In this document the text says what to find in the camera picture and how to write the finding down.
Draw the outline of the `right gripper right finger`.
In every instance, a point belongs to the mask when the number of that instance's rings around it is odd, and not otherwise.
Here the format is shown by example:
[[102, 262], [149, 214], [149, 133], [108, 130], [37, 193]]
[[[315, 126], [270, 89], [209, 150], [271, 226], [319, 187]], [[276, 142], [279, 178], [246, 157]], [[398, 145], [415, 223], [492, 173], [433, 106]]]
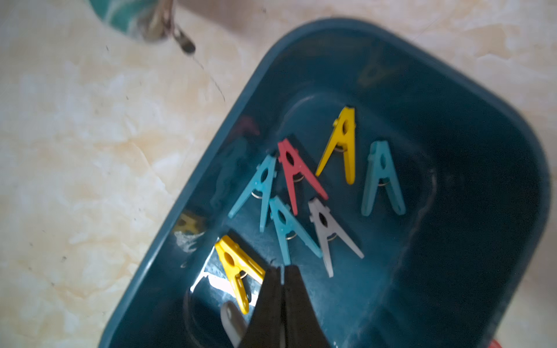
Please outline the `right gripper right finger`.
[[286, 347], [330, 347], [296, 265], [284, 268]]

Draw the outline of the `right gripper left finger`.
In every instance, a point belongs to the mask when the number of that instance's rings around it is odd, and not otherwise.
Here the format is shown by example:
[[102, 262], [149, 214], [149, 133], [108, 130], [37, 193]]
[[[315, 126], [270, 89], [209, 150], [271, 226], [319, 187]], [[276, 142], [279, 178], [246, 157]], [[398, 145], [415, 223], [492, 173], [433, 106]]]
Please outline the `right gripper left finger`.
[[285, 347], [281, 270], [269, 268], [239, 347]]

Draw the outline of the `red clothespin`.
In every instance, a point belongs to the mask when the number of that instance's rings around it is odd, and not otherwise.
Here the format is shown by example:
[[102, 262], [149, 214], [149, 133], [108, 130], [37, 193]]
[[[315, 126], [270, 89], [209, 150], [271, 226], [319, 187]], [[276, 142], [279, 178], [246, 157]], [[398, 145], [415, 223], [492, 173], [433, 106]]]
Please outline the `red clothespin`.
[[319, 183], [316, 176], [306, 165], [304, 160], [300, 157], [298, 150], [295, 149], [288, 139], [278, 143], [279, 149], [279, 162], [282, 164], [284, 177], [287, 184], [287, 190], [292, 205], [293, 215], [298, 215], [297, 197], [294, 187], [294, 177], [298, 174], [304, 176], [309, 184], [316, 190], [316, 192], [324, 199], [328, 200], [329, 195]]

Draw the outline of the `grey clothespin top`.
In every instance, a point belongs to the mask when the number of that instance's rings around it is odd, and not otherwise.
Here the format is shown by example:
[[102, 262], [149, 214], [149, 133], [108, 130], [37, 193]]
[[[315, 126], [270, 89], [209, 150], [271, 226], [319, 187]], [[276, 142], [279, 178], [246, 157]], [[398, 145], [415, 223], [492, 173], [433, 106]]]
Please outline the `grey clothespin top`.
[[323, 263], [329, 278], [334, 276], [332, 265], [332, 258], [329, 250], [329, 238], [336, 235], [356, 254], [359, 258], [364, 258], [364, 253], [355, 244], [355, 242], [348, 236], [346, 231], [339, 225], [339, 223], [332, 216], [330, 209], [326, 207], [319, 198], [314, 198], [309, 201], [308, 207], [310, 210], [310, 221], [314, 224], [316, 235], [318, 237], [319, 245], [322, 251]]

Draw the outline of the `yellow clothespin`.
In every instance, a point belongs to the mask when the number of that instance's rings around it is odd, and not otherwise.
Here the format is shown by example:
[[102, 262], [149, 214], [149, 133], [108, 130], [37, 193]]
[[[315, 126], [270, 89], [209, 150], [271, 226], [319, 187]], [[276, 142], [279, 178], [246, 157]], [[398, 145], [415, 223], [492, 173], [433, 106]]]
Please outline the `yellow clothespin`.
[[265, 271], [229, 236], [223, 236], [219, 239], [215, 244], [215, 248], [226, 277], [232, 287], [239, 309], [244, 315], [247, 315], [249, 313], [249, 300], [241, 272], [244, 272], [257, 281], [258, 284], [262, 285]]
[[355, 183], [355, 108], [344, 107], [333, 122], [332, 135], [321, 156], [316, 176], [322, 174], [336, 148], [342, 148], [347, 184]]

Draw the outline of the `teal plastic storage box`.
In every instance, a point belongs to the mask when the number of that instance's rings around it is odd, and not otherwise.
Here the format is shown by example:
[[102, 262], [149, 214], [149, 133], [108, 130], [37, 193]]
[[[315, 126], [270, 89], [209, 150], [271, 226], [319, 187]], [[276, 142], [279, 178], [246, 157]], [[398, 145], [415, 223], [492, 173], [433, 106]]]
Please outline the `teal plastic storage box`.
[[[296, 219], [319, 245], [314, 198], [364, 253], [329, 238], [334, 276], [295, 232], [287, 236], [331, 347], [487, 347], [544, 231], [551, 175], [540, 141], [502, 99], [394, 34], [332, 18], [294, 29], [264, 56], [191, 174], [132, 278], [101, 347], [229, 347], [223, 305], [238, 304], [215, 244], [229, 236], [264, 268], [282, 267], [271, 208], [259, 231], [253, 191], [274, 156], [271, 198], [290, 207], [278, 143], [316, 175], [344, 107], [355, 108], [355, 183], [342, 148], [316, 176], [298, 174]], [[368, 155], [387, 141], [406, 204], [386, 189], [361, 214]]]

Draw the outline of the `teal clothespin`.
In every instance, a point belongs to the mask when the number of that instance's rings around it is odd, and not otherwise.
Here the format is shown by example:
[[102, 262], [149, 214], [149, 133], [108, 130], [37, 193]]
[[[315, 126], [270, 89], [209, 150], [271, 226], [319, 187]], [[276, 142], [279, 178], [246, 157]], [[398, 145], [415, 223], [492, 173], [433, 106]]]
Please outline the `teal clothespin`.
[[239, 195], [231, 210], [228, 213], [229, 218], [233, 218], [252, 197], [253, 191], [258, 191], [261, 197], [261, 216], [259, 222], [259, 231], [262, 233], [268, 218], [268, 211], [270, 209], [271, 192], [273, 188], [274, 178], [276, 177], [276, 162], [274, 156], [267, 155], [265, 159], [258, 165], [257, 170], [253, 177], [249, 180], [248, 184]]
[[321, 248], [314, 242], [310, 234], [305, 230], [303, 225], [293, 216], [290, 207], [283, 203], [279, 197], [270, 199], [269, 206], [271, 208], [271, 219], [274, 222], [276, 234], [278, 238], [281, 255], [284, 265], [291, 265], [290, 249], [288, 246], [287, 236], [291, 232], [295, 232], [301, 238], [306, 247], [313, 252], [318, 258], [323, 257]]
[[363, 216], [370, 216], [381, 184], [386, 189], [394, 212], [397, 215], [406, 214], [406, 204], [390, 152], [390, 145], [387, 141], [375, 141], [370, 146], [361, 204], [361, 214]]

